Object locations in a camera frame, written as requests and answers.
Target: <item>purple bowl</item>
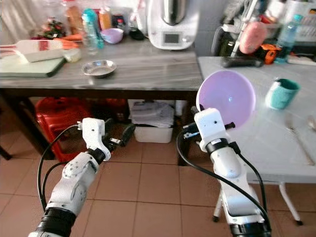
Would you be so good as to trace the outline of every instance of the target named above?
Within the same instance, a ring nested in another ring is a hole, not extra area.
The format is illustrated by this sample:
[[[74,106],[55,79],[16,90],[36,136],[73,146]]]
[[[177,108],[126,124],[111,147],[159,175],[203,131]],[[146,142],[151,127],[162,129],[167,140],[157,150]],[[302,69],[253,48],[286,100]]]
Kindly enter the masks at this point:
[[[243,125],[252,115],[256,95],[250,81],[234,71],[218,71],[204,80],[197,92],[197,108],[216,108],[224,124]]]
[[[124,31],[118,28],[110,28],[101,31],[101,37],[106,42],[115,44],[122,40]]]

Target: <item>green cup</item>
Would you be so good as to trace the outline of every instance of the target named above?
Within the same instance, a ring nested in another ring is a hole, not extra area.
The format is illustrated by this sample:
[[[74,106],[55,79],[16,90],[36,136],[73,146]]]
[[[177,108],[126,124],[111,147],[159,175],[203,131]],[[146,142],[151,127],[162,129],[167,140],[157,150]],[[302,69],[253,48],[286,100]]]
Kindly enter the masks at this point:
[[[300,88],[295,81],[277,79],[266,96],[266,105],[272,109],[283,110],[291,103]]]

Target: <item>metal bowl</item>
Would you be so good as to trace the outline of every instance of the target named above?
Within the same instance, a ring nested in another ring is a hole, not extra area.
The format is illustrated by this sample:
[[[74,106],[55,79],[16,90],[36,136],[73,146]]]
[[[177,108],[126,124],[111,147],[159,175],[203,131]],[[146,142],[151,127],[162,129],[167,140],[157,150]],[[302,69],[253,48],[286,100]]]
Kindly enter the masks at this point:
[[[98,60],[84,64],[82,71],[85,75],[94,78],[105,78],[117,68],[116,64],[109,60]]]

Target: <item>pink container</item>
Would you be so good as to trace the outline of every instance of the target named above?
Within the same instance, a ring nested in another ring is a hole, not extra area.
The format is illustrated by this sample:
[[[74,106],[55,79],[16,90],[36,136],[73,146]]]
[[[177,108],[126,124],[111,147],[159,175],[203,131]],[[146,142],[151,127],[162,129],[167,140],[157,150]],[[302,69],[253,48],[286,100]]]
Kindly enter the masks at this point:
[[[197,92],[197,108],[216,108],[224,124],[243,125],[255,109],[256,95],[250,81],[234,71],[218,71],[204,80]]]

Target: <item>white robotic arm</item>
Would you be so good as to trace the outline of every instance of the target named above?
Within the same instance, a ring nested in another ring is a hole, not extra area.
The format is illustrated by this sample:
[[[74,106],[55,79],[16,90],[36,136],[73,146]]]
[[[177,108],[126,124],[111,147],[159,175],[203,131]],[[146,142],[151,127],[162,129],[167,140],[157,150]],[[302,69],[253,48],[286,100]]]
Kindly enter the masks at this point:
[[[208,152],[214,164],[214,173],[235,184],[256,201],[255,191],[247,181],[246,163],[243,162],[230,144],[226,129],[235,127],[233,123],[224,125],[220,112],[215,108],[195,110],[195,123],[184,127],[184,138],[200,134],[199,146]],[[233,236],[270,237],[270,224],[266,222],[261,210],[245,195],[220,180],[222,203],[227,223]]]
[[[125,146],[135,126],[129,126],[122,139],[105,138],[105,122],[95,118],[84,118],[79,122],[79,130],[88,150],[79,153],[67,163],[62,177],[52,191],[44,216],[35,232],[29,237],[69,237],[71,228],[79,215],[87,191],[103,161],[108,161],[115,146]]]

